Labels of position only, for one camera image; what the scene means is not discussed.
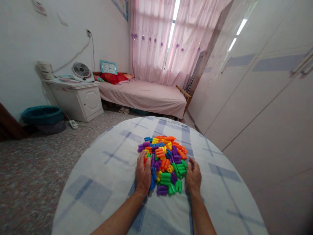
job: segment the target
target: red pillow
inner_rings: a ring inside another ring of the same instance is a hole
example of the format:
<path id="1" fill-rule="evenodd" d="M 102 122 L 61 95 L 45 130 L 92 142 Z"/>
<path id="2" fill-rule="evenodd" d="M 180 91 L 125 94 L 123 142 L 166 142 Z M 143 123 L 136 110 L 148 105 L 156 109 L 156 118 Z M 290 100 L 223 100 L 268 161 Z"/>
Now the red pillow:
<path id="1" fill-rule="evenodd" d="M 105 80 L 109 83 L 112 83 L 113 85 L 116 85 L 122 81 L 128 81 L 127 77 L 125 77 L 123 74 L 121 74 L 119 72 L 117 73 L 117 75 L 112 74 L 112 73 L 103 73 L 100 75 L 100 77 L 103 80 Z"/>

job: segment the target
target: hand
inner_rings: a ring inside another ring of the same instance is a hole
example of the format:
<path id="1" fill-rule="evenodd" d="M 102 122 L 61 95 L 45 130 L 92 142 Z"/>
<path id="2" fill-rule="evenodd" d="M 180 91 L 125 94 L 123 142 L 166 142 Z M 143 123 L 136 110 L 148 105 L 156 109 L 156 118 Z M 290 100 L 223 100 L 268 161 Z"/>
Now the hand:
<path id="1" fill-rule="evenodd" d="M 194 159 L 189 158 L 186 180 L 187 188 L 191 195 L 200 195 L 201 179 L 199 164 Z"/>
<path id="2" fill-rule="evenodd" d="M 137 178 L 137 188 L 136 192 L 144 198 L 150 189 L 151 184 L 151 159 L 148 158 L 146 161 L 146 167 L 144 167 L 144 156 L 146 152 L 142 151 L 139 154 L 137 160 L 137 168 L 136 168 L 136 178 Z"/>

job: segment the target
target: white wardrobe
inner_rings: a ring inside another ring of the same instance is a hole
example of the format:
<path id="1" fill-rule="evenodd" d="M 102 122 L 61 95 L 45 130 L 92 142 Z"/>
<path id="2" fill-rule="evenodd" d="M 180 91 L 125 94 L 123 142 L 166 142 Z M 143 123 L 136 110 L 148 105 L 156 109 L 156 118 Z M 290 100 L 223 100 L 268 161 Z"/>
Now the white wardrobe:
<path id="1" fill-rule="evenodd" d="M 312 47 L 312 0 L 234 0 L 188 108 L 272 234 L 305 233 L 312 222 L 313 72 L 290 77 Z"/>

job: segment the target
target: clock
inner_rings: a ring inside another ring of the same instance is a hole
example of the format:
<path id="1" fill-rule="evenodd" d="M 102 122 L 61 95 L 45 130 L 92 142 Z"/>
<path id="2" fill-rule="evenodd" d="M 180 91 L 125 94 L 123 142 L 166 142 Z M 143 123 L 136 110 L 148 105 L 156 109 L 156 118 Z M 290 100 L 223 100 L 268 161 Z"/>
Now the clock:
<path id="1" fill-rule="evenodd" d="M 112 73 L 117 75 L 116 63 L 100 60 L 100 67 L 102 73 Z"/>

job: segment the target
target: floor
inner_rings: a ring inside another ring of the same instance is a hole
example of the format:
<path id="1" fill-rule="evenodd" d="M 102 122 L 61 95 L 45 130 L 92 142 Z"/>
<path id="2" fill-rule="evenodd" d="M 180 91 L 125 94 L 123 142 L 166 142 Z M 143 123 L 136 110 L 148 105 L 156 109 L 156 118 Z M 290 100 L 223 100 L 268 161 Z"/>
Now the floor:
<path id="1" fill-rule="evenodd" d="M 118 107 L 85 126 L 67 127 L 59 134 L 33 134 L 28 139 L 0 143 L 1 231 L 3 234 L 50 234 L 59 197 L 79 157 L 111 126 L 136 118 L 121 114 Z M 194 128 L 186 113 L 182 121 Z"/>

